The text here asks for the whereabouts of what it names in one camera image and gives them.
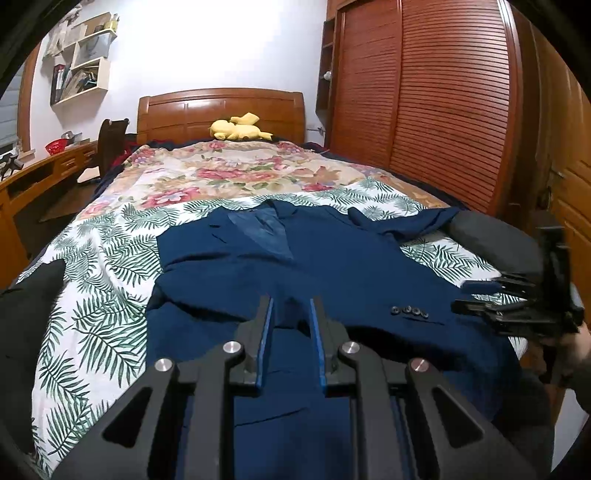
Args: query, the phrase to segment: wooden wardrobe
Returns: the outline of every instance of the wooden wardrobe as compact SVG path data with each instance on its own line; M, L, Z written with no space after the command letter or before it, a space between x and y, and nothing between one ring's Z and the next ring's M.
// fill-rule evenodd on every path
M505 0L329 0L327 16L325 146L504 211L522 110Z

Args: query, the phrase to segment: yellow plush toy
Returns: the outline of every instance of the yellow plush toy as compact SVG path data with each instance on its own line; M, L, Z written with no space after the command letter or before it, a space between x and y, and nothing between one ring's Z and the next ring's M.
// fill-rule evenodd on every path
M254 140L264 138L271 140L271 134L261 132L255 123L259 118L253 113L247 113L244 116L233 116L230 121L217 120L209 127L209 134L218 140L241 140L247 138Z

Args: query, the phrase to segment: floral bedspread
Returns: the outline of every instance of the floral bedspread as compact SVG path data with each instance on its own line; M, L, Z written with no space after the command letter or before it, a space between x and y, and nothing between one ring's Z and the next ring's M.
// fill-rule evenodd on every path
M335 171L332 167L326 170ZM304 182L303 186L317 183ZM144 371L144 312L161 272L156 237L173 225L200 219L217 207L247 209L269 198L295 205L331 205L343 213L356 207L373 220L415 215L425 208L388 183L363 176L347 186L317 192L188 202L167 200L152 208L115 199L113 206L101 215L95 212L90 217L76 218L50 244L39 262L21 276L26 277L39 264L56 258L66 261L66 285L49 320L33 389L34 460L41 474L49 476ZM409 242L402 246L402 251L455 285L498 275L484 260L440 232ZM512 301L503 296L491 300ZM525 341L512 339L512 343L521 355Z
M176 150L147 145L131 155L124 171L79 218L112 212L124 204L137 209L190 200L321 192L366 176L406 193L428 207L435 197L378 168L324 158L290 142L201 142Z

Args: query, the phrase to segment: navy blue suit jacket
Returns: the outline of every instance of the navy blue suit jacket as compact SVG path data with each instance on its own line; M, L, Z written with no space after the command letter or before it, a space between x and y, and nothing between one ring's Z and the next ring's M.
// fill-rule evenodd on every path
M519 373L509 340L478 317L452 314L460 290L399 248L456 212L374 222L357 209L343 215L267 201L240 212L219 208L158 237L164 271L147 307L148 364L202 356L254 318L261 295L275 300L263 393L235 401L237 478L350 474L348 402L323 398L307 328L316 295L351 338L396 361L429 359L492 418ZM391 315L392 306L406 305L428 319Z

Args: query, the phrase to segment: wooden desk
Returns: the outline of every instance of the wooden desk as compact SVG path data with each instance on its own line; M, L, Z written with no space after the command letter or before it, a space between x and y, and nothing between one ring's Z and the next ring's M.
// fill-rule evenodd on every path
M52 187L87 168L95 153L96 142L72 147L0 182L0 288L9 286L30 261L15 215Z

